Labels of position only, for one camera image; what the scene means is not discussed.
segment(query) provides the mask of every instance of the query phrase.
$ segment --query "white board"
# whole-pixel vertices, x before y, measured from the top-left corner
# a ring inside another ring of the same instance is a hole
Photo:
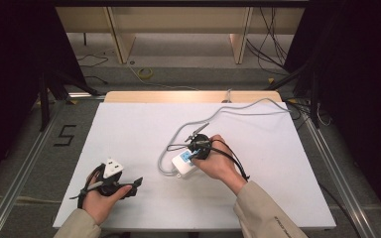
[[[241,103],[227,104],[240,107]],[[116,203],[104,228],[140,231],[238,230],[235,195],[218,180],[196,171],[186,178],[166,177],[158,158],[184,124],[211,116],[220,103],[101,103],[63,198],[54,226],[76,209],[85,179],[111,157],[124,167],[120,182],[143,177],[135,197]],[[258,103],[238,113],[281,112]],[[175,143],[199,125],[186,126]],[[318,186],[289,113],[241,116],[219,113],[202,134],[220,134],[251,180],[260,184],[302,228],[333,228],[335,223]],[[181,151],[167,152],[163,168]]]

